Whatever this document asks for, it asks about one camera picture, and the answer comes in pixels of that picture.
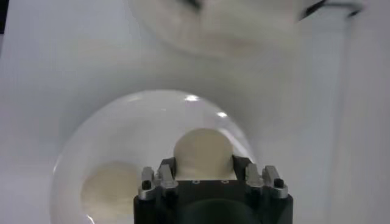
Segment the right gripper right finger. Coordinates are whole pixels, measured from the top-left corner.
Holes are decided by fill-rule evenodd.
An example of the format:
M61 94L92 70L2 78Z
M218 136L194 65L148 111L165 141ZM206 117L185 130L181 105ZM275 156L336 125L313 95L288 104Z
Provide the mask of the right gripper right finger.
M257 165L249 158L232 156L236 179L243 181L249 191L276 199L288 198L288 187L275 166L265 166L259 173Z

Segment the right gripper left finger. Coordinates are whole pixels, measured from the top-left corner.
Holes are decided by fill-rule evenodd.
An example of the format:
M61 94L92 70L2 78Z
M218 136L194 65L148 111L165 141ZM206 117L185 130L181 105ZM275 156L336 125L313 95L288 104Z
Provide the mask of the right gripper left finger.
M157 190L163 197L175 197L178 194L179 182L176 181L176 159L163 159L157 173L151 167L144 167L141 172L141 186L138 188L140 200L154 200Z

